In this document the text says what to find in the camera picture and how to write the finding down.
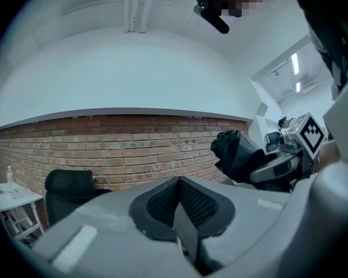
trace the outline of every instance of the white wall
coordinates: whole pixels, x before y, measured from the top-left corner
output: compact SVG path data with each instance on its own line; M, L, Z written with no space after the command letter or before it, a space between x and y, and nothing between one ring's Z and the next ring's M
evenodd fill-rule
M287 118L298 118L310 112L321 127L325 127L323 115L334 104L331 95L331 82L317 87L309 93L297 93L280 104L282 113Z
M266 134L270 133L267 128L266 119L264 116L255 115L254 120L248 124L249 136L251 140L260 146L261 149L266 151Z
M271 123L269 120L266 120L267 124L267 134L273 133L273 132L278 132L280 127L278 127L278 121L277 123Z
M260 7L265 9L255 15L246 13L237 20L235 37L243 40L231 42L227 52L232 65L249 77L309 33L304 13L296 0L275 0Z
M259 82L252 81L253 87L258 93L261 101L268 106L267 112L264 117L270 120L270 123L278 123L281 118L282 111L275 99L259 84Z
M106 28L60 40L16 67L0 91L0 127L101 108L162 108L247 120L259 104L251 81L238 78L209 47L165 32Z

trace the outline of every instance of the ceiling light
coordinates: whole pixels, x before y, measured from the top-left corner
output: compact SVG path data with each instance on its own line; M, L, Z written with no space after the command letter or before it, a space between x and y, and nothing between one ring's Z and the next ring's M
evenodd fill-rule
M298 55L295 53L291 56L292 64L294 65L294 73L295 75L299 73L299 63L298 63Z

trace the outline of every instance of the black office chair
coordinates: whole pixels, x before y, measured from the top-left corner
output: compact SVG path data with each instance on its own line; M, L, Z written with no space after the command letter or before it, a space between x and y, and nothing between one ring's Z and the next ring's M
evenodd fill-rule
M278 149L281 133L273 132L266 134L266 136L269 140L269 143L266 145L267 152L275 151L276 149Z
M95 189L92 171L54 170L45 180L46 210L52 226L86 202L111 192Z

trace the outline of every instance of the brick wall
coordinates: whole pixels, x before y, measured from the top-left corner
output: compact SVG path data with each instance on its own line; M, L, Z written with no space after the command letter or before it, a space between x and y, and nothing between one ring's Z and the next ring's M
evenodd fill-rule
M180 116L113 115L48 120L0 130L0 182L45 194L54 169L92 170L97 188L114 191L173 175L222 182L210 142L245 122Z

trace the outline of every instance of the black mesh panel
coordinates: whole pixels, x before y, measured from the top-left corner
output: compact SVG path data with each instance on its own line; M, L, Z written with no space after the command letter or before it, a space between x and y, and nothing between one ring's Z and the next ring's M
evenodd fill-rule
M196 228L212 218L218 210L218 203L215 200L182 180L180 203Z
M147 210L156 220L173 227L174 213L178 202L179 187L176 181L148 200Z

